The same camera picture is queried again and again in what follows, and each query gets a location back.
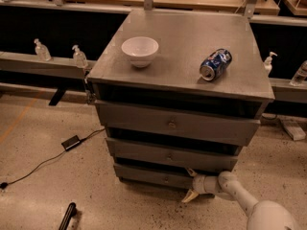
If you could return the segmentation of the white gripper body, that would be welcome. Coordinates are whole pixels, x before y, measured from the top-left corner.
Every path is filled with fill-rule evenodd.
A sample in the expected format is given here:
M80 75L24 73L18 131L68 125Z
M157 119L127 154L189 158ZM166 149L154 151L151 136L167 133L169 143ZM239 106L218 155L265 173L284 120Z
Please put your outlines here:
M207 176L203 174L197 174L193 178L193 183L192 183L193 190L199 195L205 195L210 193L206 179Z

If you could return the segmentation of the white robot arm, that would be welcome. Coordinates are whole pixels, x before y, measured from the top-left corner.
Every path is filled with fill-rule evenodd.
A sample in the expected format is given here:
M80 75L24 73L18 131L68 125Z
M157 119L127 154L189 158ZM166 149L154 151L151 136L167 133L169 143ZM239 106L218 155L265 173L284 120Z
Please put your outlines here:
M271 200L258 200L243 187L234 173L221 172L218 176L208 176L190 168L187 171L193 178L192 187L182 202L212 194L240 205L248 218L247 230L302 230L285 207Z

